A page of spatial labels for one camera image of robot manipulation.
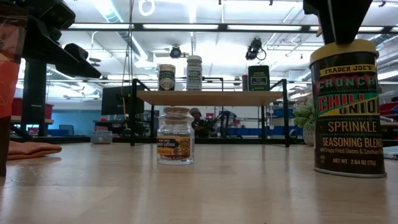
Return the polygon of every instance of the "orange bag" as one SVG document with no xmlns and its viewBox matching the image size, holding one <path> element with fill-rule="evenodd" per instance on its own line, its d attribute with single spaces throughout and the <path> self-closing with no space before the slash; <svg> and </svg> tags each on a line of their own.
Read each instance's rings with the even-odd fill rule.
<svg viewBox="0 0 398 224">
<path fill-rule="evenodd" d="M 26 23 L 24 9 L 0 4 L 0 118 L 11 116 Z"/>
</svg>

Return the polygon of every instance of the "can label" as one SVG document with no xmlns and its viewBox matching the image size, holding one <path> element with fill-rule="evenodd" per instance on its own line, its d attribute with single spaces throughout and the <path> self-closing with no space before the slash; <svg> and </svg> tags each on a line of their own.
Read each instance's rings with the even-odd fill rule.
<svg viewBox="0 0 398 224">
<path fill-rule="evenodd" d="M 332 62 L 337 66 L 330 67 Z M 357 52 L 313 64 L 315 167 L 350 174 L 384 173 L 375 62 L 375 55 Z"/>
<path fill-rule="evenodd" d="M 256 65 L 249 67 L 249 91 L 269 91 L 269 67 Z"/>
<path fill-rule="evenodd" d="M 187 67 L 187 90 L 201 91 L 201 65 L 200 63 L 189 63 Z"/>
<path fill-rule="evenodd" d="M 175 73 L 161 70 L 159 72 L 159 90 L 174 90 Z"/>
<path fill-rule="evenodd" d="M 191 156 L 190 137 L 158 136 L 157 153 L 162 159 L 178 160 Z"/>
</svg>

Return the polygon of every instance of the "yellow can lid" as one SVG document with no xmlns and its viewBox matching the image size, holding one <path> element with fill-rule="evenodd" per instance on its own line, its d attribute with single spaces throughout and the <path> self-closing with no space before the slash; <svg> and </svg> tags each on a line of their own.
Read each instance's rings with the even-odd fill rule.
<svg viewBox="0 0 398 224">
<path fill-rule="evenodd" d="M 374 44 L 368 40 L 355 39 L 348 45 L 337 45 L 336 43 L 326 44 L 325 46 L 314 51 L 310 57 L 310 67 L 312 63 L 339 54 L 345 54 L 350 52 L 369 52 L 375 54 L 376 57 L 379 53 L 376 50 Z"/>
</svg>

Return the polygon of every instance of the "box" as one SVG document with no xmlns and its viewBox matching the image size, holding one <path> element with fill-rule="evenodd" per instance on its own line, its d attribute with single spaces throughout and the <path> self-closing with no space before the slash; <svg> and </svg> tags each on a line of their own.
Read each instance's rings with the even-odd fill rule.
<svg viewBox="0 0 398 224">
<path fill-rule="evenodd" d="M 12 101 L 12 115 L 13 116 L 22 116 L 22 98 L 14 98 Z M 45 119 L 52 119 L 52 108 L 54 105 L 50 105 L 48 103 L 45 104 Z"/>
<path fill-rule="evenodd" d="M 249 91 L 269 91 L 269 67 L 257 65 L 249 67 Z"/>
<path fill-rule="evenodd" d="M 111 144 L 113 140 L 112 131 L 93 131 L 91 135 L 91 143 L 93 144 Z"/>
</svg>

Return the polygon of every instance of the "spice jar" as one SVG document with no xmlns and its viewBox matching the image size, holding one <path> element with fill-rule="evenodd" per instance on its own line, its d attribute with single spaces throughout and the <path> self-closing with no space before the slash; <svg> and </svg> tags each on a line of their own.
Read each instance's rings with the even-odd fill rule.
<svg viewBox="0 0 398 224">
<path fill-rule="evenodd" d="M 159 65 L 159 91 L 174 90 L 175 86 L 175 66 Z"/>
<path fill-rule="evenodd" d="M 187 63 L 187 91 L 201 91 L 201 57 L 188 56 Z"/>
<path fill-rule="evenodd" d="M 167 165 L 193 163 L 195 131 L 188 108 L 168 107 L 159 118 L 157 162 Z"/>
</svg>

